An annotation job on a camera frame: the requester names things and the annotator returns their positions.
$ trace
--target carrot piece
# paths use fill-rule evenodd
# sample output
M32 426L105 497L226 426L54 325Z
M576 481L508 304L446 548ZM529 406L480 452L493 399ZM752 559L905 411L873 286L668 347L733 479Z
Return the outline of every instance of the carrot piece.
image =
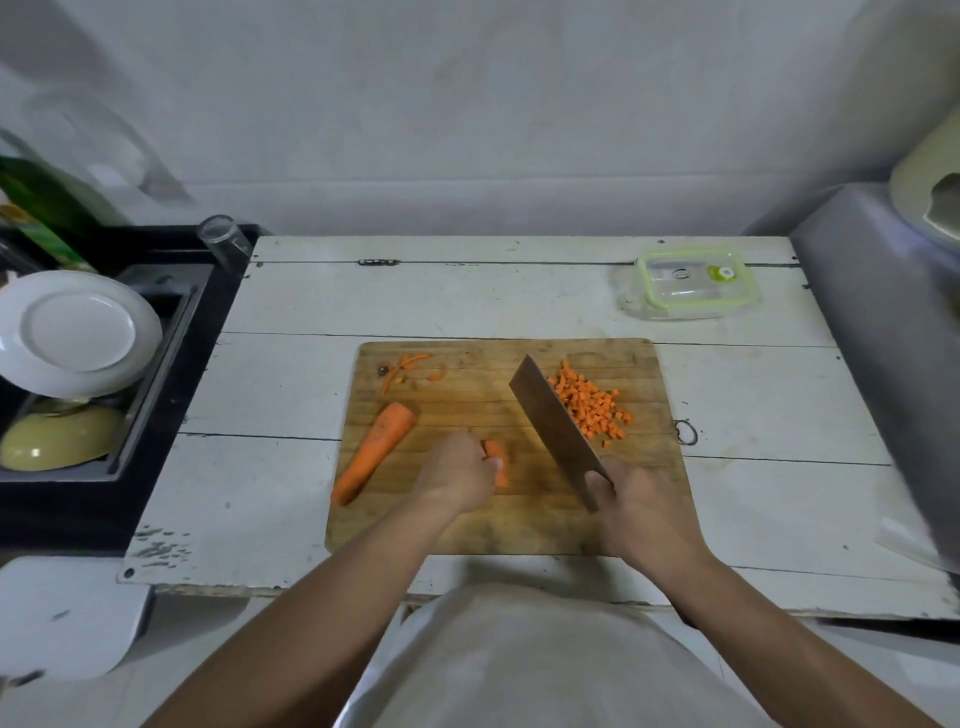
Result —
M497 471L496 478L493 481L494 488L506 488L510 485L510 477L507 475L507 466L510 460L507 459L507 450L499 440L484 440L483 451L487 457L498 457L503 463L503 467Z
M387 396L387 392L390 391L390 385L393 383L394 378L399 373L400 373L400 368L394 367L393 369L390 370L390 372L386 376L383 377L383 389L380 390L380 395L382 397Z
M417 369L417 365L414 364L415 361L420 361L421 359L429 359L433 356L432 353L419 353L415 355L403 356L400 359L399 369Z
M333 484L330 499L348 505L360 493L373 471L397 443L413 428L417 416L398 401L391 402L376 416L373 426L357 447L347 469Z
M445 365L443 362L441 362L441 363L440 363L440 370L437 371L435 374L427 375L426 380L427 380L427 381L440 381L440 380L443 379L445 376L446 376L446 365Z

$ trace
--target wooden cutting board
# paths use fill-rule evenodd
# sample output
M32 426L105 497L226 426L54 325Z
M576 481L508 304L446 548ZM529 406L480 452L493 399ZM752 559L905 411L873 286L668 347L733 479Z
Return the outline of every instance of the wooden cutting board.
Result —
M430 353L406 381L381 395L378 364L396 364L404 354ZM353 457L376 414L393 400L419 411L417 425L387 456L350 505L330 505L326 547L334 551L409 493L427 452L457 427L483 440L500 440L510 458L510 487L482 508L458 518L437 542L444 554L591 554L609 551L599 523L587 512L544 449L537 432L510 390L510 378L524 354L545 376L563 359L604 390L618 389L617 403L634 414L626 437L601 449L638 465L663 469L689 494L684 460L670 414L657 351L647 339L553 339L400 341L364 344L357 354L350 388L339 475ZM426 377L441 364L441 381Z

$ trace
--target white wall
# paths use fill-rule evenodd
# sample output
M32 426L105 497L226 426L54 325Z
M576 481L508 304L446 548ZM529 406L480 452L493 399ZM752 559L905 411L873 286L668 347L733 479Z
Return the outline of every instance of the white wall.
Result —
M0 125L94 88L278 233L738 233L960 96L952 0L0 0Z

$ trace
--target carrot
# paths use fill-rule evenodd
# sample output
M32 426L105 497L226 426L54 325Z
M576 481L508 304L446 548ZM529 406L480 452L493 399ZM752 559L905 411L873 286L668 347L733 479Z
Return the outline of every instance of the carrot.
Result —
M433 356L432 353L419 353L413 356L403 356L400 359L399 369L417 369L417 365L414 364L415 361L420 361L421 359L429 359Z
M561 362L557 375L549 376L547 381L588 440L601 433L611 439L625 436L619 424L629 423L633 415L617 407L619 390L604 392L594 382L570 369L570 362L566 359ZM601 447L605 448L609 441L604 440Z
M507 459L507 451L503 447L503 443L501 443L499 440L484 440L483 450L487 454L487 457L500 458L500 462L503 463L503 467L497 471L496 479L493 481L493 485L496 488L506 488L508 485L510 485L510 477L507 475L507 466L510 461Z
M333 484L330 499L348 505L370 480L373 471L397 443L413 428L417 416L398 401L391 402L376 416L373 426L360 443L347 469Z
M427 381L440 381L440 380L443 379L445 376L446 376L446 365L445 365L443 362L441 362L441 363L440 363L440 370L439 370L436 374L427 375L426 380L427 380Z
M380 395L382 397L387 396L387 392L390 391L390 385L393 383L394 377L399 373L400 373L400 368L394 367L393 369L390 370L390 372L387 373L386 376L383 377L383 389L380 390Z

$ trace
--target left hand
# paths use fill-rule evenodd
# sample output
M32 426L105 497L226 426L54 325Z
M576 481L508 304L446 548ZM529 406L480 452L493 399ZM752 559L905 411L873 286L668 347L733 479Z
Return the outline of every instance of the left hand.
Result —
M486 457L480 441L466 430L453 433L430 450L414 482L414 496L436 496L456 514L472 511L493 495L493 479L503 467Z

